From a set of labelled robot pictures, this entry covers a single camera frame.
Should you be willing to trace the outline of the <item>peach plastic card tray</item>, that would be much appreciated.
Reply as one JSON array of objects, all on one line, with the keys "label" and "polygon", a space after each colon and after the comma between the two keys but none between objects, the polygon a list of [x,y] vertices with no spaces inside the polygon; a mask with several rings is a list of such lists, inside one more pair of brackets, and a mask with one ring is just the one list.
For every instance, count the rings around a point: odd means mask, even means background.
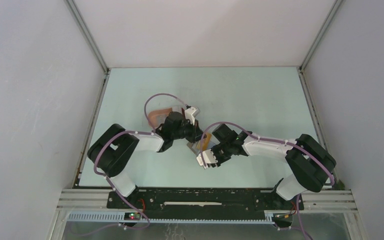
[{"label": "peach plastic card tray", "polygon": [[157,128],[159,125],[165,122],[165,119],[173,111],[172,107],[153,110],[148,113],[149,126]]}]

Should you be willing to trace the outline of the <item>taupe leather card holder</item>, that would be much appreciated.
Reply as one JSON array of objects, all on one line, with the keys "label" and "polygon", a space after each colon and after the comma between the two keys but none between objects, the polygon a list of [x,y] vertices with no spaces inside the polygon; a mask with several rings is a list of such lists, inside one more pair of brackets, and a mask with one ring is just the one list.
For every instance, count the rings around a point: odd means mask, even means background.
[{"label": "taupe leather card holder", "polygon": [[[205,143],[203,145],[203,148],[202,150],[203,151],[206,151],[208,149],[211,149],[213,146],[215,146],[216,143],[214,143],[213,141],[209,141],[207,143]],[[191,142],[188,142],[186,144],[186,146],[196,155],[198,156],[201,152],[201,147],[200,147],[200,142],[195,142],[195,143],[191,143]]]}]

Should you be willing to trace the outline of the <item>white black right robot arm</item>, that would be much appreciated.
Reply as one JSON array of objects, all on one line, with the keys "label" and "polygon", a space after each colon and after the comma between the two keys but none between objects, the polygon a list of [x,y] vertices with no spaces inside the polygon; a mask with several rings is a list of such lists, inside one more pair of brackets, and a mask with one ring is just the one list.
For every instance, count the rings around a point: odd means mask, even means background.
[{"label": "white black right robot arm", "polygon": [[271,194],[271,204],[284,209],[305,191],[318,193],[325,185],[334,185],[336,160],[311,135],[282,139],[264,137],[240,128],[236,133],[231,122],[216,122],[212,135],[218,144],[201,150],[196,160],[204,169],[220,167],[232,156],[260,156],[286,163],[291,175],[282,178]]}]

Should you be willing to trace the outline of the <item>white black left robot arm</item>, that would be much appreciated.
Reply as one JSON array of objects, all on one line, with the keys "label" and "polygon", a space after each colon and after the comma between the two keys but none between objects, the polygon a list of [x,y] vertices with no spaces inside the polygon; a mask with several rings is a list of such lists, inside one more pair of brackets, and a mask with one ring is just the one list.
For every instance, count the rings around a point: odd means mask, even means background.
[{"label": "white black left robot arm", "polygon": [[137,185],[125,171],[133,153],[163,153],[175,140],[185,139],[194,144],[202,135],[196,119],[188,119],[183,113],[173,111],[152,132],[126,130],[118,123],[112,124],[89,147],[87,157],[94,164],[94,172],[109,180],[111,187],[120,193],[118,201],[125,208],[133,208],[138,202]]}]

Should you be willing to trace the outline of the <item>orange credit card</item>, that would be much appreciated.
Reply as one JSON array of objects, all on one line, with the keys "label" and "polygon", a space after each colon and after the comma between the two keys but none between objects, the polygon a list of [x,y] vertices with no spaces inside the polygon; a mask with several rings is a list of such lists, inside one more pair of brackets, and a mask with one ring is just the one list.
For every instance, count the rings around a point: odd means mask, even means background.
[{"label": "orange credit card", "polygon": [[201,149],[206,150],[211,142],[211,138],[212,138],[212,134],[206,133],[204,138],[197,143],[196,148],[198,150],[201,150]]}]

